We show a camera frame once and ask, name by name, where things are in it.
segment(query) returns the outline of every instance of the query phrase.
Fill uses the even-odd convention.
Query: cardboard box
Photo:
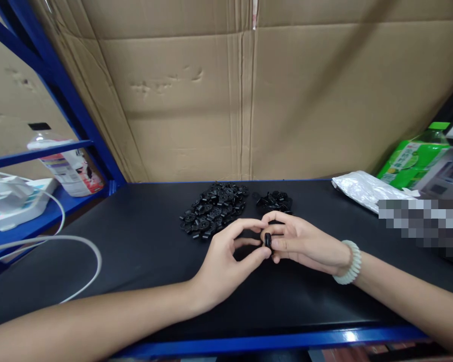
[[[373,172],[453,91],[453,0],[31,3],[131,182]]]

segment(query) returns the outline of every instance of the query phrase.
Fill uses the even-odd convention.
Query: white cable
[[[102,267],[101,252],[99,251],[97,246],[92,241],[90,241],[88,239],[85,239],[83,237],[80,237],[80,236],[54,235],[54,236],[41,236],[41,237],[26,239],[26,240],[22,240],[22,241],[15,241],[15,242],[7,243],[7,244],[4,244],[4,245],[0,245],[0,250],[2,250],[2,249],[6,249],[6,248],[9,248],[9,247],[13,247],[13,246],[28,244],[29,242],[48,241],[48,240],[62,240],[62,239],[80,241],[80,242],[84,243],[85,245],[87,245],[88,247],[90,247],[92,249],[92,251],[94,252],[94,254],[96,255],[97,268],[96,268],[96,273],[94,274],[92,279],[86,285],[84,285],[79,291],[75,292],[70,297],[68,297],[68,298],[64,299],[62,302],[60,302],[61,304],[65,303],[65,302],[68,302],[72,298],[75,298],[77,295],[82,293],[89,285],[91,285],[94,282],[94,280],[96,280],[97,276],[101,272],[101,267]]]
[[[0,172],[0,174],[1,174],[2,176],[20,177],[20,176],[12,175],[12,174],[10,174],[10,173],[5,173],[5,172]],[[21,178],[22,180],[24,180],[24,181],[32,181],[32,180],[29,179],[29,178],[25,178],[25,177],[20,177],[20,178]]]
[[[6,255],[1,256],[1,257],[0,257],[0,260],[3,260],[3,259],[5,259],[5,258],[7,258],[7,257],[9,257],[9,256],[12,256],[12,255],[15,255],[15,254],[19,254],[19,253],[21,253],[21,252],[24,252],[25,250],[33,249],[34,247],[37,247],[37,246],[39,246],[39,245],[42,245],[42,244],[45,243],[45,242],[46,242],[46,241],[43,241],[43,242],[41,242],[41,243],[34,244],[34,245],[30,245],[30,246],[27,246],[27,247],[25,247],[25,248],[17,249],[17,250],[15,250],[15,251],[12,251],[11,253],[8,253],[8,254],[6,254]]]
[[[10,183],[10,182],[7,182],[7,181],[0,181],[0,184],[10,184],[10,185],[19,185],[19,186],[23,186],[22,184],[19,184],[19,183]],[[42,190],[38,187],[35,187],[35,186],[31,186],[29,185],[30,187],[33,187],[34,189],[46,194],[47,196],[49,196],[51,199],[53,199],[56,203],[57,203],[57,206],[59,206],[59,209],[60,209],[60,212],[62,214],[62,220],[60,222],[60,225],[59,225],[59,228],[57,229],[56,233],[54,235],[57,235],[59,232],[62,231],[63,227],[64,227],[64,223],[65,223],[65,210],[64,210],[64,207],[62,206],[62,204],[60,203],[60,201],[55,197],[53,196],[52,194],[50,194],[49,192],[45,191],[45,190]],[[31,246],[27,246],[25,248],[21,248],[21,249],[17,249],[11,253],[8,253],[6,255],[3,255],[0,257],[0,261],[9,257],[9,256],[12,256],[12,255],[15,255],[15,254],[19,254],[19,253],[22,253],[24,252],[25,250],[28,250],[28,249],[32,249],[32,248],[35,248],[43,243],[47,242],[47,240],[41,242],[41,243],[38,243],[38,244],[34,244],[34,245],[31,245]]]

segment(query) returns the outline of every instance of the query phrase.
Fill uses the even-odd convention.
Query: plastic bag
[[[364,171],[332,178],[332,185],[364,207],[379,214],[379,200],[415,200],[419,193],[409,195]]]

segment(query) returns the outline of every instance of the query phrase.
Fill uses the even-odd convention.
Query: blue shelf frame
[[[201,339],[162,343],[138,343],[117,353],[116,358],[156,359],[218,355],[282,349],[328,349],[379,342],[425,341],[428,336],[413,326],[336,329],[271,336]]]
[[[126,180],[32,8],[27,1],[0,0],[0,17],[6,25],[0,22],[0,42],[38,74],[78,139],[77,142],[67,145],[0,157],[0,167],[86,148],[107,186],[105,190],[84,198],[70,197],[62,187],[58,187],[54,194],[63,204],[66,214],[76,211],[97,197],[107,197],[115,193],[118,187],[126,184]],[[37,236],[57,223],[60,218],[57,205],[50,202],[45,212],[38,218],[12,230],[0,232],[0,245]],[[2,250],[0,256],[14,249],[16,248]],[[0,272],[6,267],[6,264],[0,262]]]
[[[56,190],[54,194],[65,204],[68,212],[77,210],[96,197],[113,194],[117,188],[126,184],[126,180],[30,5],[25,0],[0,0],[0,16],[6,24],[5,27],[0,22],[0,41],[37,72],[79,140],[65,146],[0,157],[0,167],[67,150],[87,148],[100,173],[107,180],[108,188],[80,199],[69,197],[62,188]],[[0,243],[36,236],[59,218],[57,206],[49,203],[43,216],[14,230],[1,233]],[[410,325],[355,328],[275,336],[139,343],[126,348],[116,356],[155,358],[287,348],[332,348],[426,338],[423,332]]]
[[[107,181],[113,180],[116,188],[126,184],[113,155],[28,2],[0,0],[0,16],[7,25],[0,22],[0,41],[37,72],[79,140],[61,149],[47,148],[0,157],[0,167],[86,147]]]

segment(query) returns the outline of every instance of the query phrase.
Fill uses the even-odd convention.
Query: person's left hand
[[[238,238],[243,230],[259,233],[268,226],[257,219],[237,219],[213,236],[205,261],[190,281],[205,311],[223,302],[272,251],[265,246],[255,249],[242,261],[233,257],[235,249],[244,245],[260,245],[260,240]]]

